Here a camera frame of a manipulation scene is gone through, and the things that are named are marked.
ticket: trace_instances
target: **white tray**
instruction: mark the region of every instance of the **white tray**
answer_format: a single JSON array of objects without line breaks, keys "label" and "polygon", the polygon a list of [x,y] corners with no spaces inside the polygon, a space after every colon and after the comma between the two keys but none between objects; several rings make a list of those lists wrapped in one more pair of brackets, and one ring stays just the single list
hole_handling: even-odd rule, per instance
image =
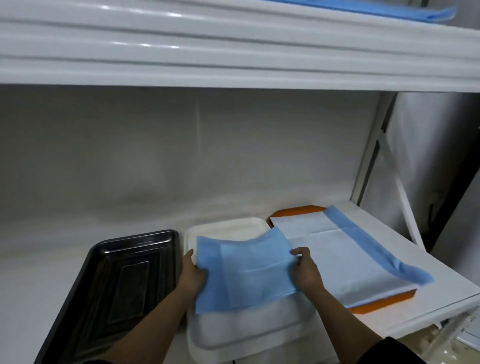
[{"label": "white tray", "polygon": [[[260,218],[194,226],[185,233],[183,252],[193,248],[195,262],[197,236],[248,240],[269,229]],[[232,361],[282,345],[312,332],[320,321],[315,308],[301,293],[254,309],[201,315],[190,310],[187,319],[188,348],[200,364]]]}]

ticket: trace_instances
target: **person's left hand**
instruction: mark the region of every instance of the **person's left hand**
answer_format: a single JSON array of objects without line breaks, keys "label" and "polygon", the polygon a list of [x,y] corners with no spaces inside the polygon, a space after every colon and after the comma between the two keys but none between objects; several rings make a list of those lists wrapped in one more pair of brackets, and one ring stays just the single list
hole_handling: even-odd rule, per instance
[{"label": "person's left hand", "polygon": [[177,288],[184,291],[189,298],[194,299],[203,288],[207,276],[206,269],[198,269],[192,262],[193,249],[190,249],[182,259],[182,271]]}]

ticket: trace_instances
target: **blue pad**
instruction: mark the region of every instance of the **blue pad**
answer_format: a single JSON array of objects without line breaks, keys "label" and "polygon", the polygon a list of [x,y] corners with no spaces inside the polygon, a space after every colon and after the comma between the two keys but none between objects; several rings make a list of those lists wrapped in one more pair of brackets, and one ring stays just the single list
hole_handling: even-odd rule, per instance
[{"label": "blue pad", "polygon": [[413,6],[386,4],[381,1],[367,0],[269,0],[287,2],[290,4],[313,6],[345,12],[360,12],[362,14],[378,15],[387,18],[399,18],[425,23],[438,23],[453,19],[456,7],[442,10],[416,8]]},{"label": "blue pad", "polygon": [[295,293],[289,267],[297,261],[279,228],[244,242],[197,237],[197,266],[208,270],[196,313],[246,308]]}]

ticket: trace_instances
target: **black tray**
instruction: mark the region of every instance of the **black tray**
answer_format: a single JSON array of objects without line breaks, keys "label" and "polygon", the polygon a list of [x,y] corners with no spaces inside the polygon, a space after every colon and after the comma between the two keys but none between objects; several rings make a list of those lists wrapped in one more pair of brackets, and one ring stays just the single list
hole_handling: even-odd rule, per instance
[{"label": "black tray", "polygon": [[105,240],[88,252],[34,364],[97,357],[175,288],[174,230]]}]

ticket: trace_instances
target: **person's right hand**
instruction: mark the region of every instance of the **person's right hand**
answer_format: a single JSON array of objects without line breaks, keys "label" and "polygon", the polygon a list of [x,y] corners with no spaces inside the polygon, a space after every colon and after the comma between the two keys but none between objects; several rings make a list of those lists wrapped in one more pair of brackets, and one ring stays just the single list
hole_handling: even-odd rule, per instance
[{"label": "person's right hand", "polygon": [[291,268],[293,283],[309,297],[315,290],[324,288],[322,276],[317,265],[310,256],[310,249],[307,247],[295,248],[290,251],[292,255],[301,254],[299,262]]}]

